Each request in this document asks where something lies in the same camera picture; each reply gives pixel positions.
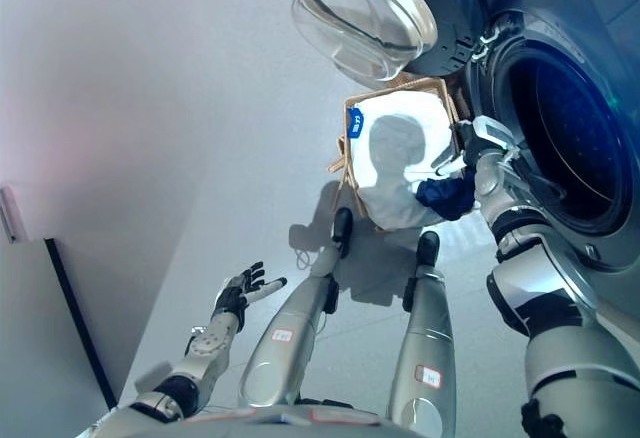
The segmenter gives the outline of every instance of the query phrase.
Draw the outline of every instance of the white wall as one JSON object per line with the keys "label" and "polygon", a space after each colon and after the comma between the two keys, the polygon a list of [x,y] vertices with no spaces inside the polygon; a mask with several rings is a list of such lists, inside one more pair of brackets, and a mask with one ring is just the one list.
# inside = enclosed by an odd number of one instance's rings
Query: white wall
{"label": "white wall", "polygon": [[29,237],[58,239],[117,394],[203,180],[225,253],[239,215],[271,227],[294,182],[314,199],[356,86],[289,0],[1,1],[0,181]]}
{"label": "white wall", "polygon": [[0,436],[76,436],[107,412],[41,240],[2,237],[0,343]]}

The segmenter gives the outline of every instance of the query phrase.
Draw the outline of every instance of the clothing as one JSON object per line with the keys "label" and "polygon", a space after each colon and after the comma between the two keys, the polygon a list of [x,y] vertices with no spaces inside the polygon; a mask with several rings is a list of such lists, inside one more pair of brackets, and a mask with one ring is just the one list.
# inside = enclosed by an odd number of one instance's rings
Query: clothing
{"label": "clothing", "polygon": [[461,178],[426,180],[420,183],[416,199],[448,221],[455,221],[473,208],[475,201],[475,172]]}

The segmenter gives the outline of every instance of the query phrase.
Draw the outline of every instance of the robot forearm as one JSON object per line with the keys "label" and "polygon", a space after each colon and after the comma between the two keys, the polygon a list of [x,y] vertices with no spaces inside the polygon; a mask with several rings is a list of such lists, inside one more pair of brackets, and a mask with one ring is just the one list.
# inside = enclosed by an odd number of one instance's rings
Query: robot forearm
{"label": "robot forearm", "polygon": [[214,314],[171,373],[152,391],[141,393],[131,405],[110,415],[92,437],[130,436],[202,410],[229,365],[229,350],[238,327],[234,313]]}
{"label": "robot forearm", "polygon": [[479,154],[476,199],[498,245],[489,294],[505,323],[530,338],[523,428],[532,438],[634,436],[640,371],[596,321],[588,269],[522,179],[526,163],[504,151]]}
{"label": "robot forearm", "polygon": [[131,436],[189,418],[207,405],[216,381],[229,366],[229,350],[242,330],[245,309],[287,283],[285,278],[270,283],[259,280],[264,275],[262,267],[262,262],[255,263],[226,283],[209,325],[192,336],[184,358],[152,391],[141,393],[131,405],[112,413],[93,438]]}

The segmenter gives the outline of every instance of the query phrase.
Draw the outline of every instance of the wicker basket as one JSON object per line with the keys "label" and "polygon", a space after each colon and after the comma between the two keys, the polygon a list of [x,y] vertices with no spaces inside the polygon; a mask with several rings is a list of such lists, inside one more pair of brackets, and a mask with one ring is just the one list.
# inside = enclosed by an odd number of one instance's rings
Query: wicker basket
{"label": "wicker basket", "polygon": [[349,122],[351,119],[348,109],[353,105],[366,100],[367,98],[386,95],[398,90],[426,91],[428,93],[434,93],[438,95],[447,111],[447,115],[449,116],[449,121],[451,122],[451,124],[454,124],[458,121],[458,113],[453,104],[453,100],[447,92],[447,86],[444,80],[437,78],[420,78],[413,81],[406,81],[405,77],[400,77],[399,79],[394,80],[389,88],[386,88],[384,90],[374,91],[371,93],[365,93],[362,95],[356,95],[347,98],[344,102],[342,135],[337,139],[337,146],[340,157],[328,167],[330,173],[337,173],[338,171],[342,170],[342,179],[340,180],[340,185],[338,186],[338,190],[336,191],[336,195],[333,201],[334,210],[338,207],[338,202],[340,201],[340,196],[346,183],[354,192],[353,194],[355,197],[356,206],[360,214],[363,217],[369,216],[364,202],[358,195],[358,182],[356,181],[353,172],[353,163],[351,160],[351,144],[349,142],[349,137],[347,134],[347,129],[349,128]]}

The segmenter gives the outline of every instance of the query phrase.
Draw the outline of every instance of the white towel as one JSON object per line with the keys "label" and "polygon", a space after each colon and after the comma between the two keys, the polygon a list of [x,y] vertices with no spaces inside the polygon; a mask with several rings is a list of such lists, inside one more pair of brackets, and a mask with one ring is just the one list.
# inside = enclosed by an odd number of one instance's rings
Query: white towel
{"label": "white towel", "polygon": [[371,220],[385,230],[442,221],[414,194],[421,181],[444,178],[431,167],[451,142],[442,100],[433,93],[396,91],[354,108],[363,121],[360,136],[350,140],[353,171]]}

